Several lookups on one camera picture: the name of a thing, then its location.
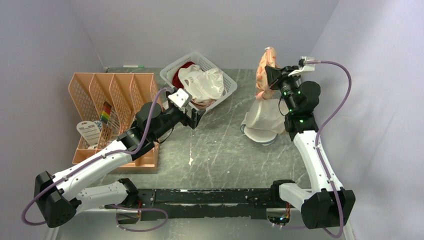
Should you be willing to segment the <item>floral mesh laundry bag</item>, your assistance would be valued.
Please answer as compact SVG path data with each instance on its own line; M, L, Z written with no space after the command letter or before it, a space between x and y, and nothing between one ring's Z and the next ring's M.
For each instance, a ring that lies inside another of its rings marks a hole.
M273 97L274 91L270 89L268 85L267 73L265 70L266 66L278 68L279 65L276 62L277 52L269 46L265 48L265 52L262 55L258 68L256 71L256 99L257 100L268 100Z

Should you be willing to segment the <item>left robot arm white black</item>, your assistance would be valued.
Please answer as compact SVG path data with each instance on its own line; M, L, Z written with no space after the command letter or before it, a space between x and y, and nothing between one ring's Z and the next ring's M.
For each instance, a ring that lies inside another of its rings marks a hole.
M148 102L135 114L131 127L101 151L61 172L40 173L35 179L34 197L45 224L59 227L83 211L105 205L137 206L139 191L128 178L109 185L90 185L148 153L178 123L195 129L205 112L181 110L173 103L162 110L158 103Z

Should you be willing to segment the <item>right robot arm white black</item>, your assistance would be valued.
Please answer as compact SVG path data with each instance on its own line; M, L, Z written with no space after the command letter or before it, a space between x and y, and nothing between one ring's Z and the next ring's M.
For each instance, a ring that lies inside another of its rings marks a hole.
M343 228L356 201L352 190L344 188L332 170L323 149L314 109L320 102L321 87L314 81L299 83L299 67L264 68L269 89L280 91L287 106L285 131L300 152L309 176L311 191L300 188L292 180L273 183L270 202L275 207L285 203L298 209L308 229Z

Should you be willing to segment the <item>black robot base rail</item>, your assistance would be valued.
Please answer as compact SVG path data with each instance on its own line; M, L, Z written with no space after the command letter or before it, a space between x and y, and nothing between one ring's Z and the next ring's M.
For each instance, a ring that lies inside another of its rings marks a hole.
M120 179L127 197L118 206L138 209L140 221L170 219L238 218L267 220L285 226L292 206L278 196L276 184L269 188L136 188Z

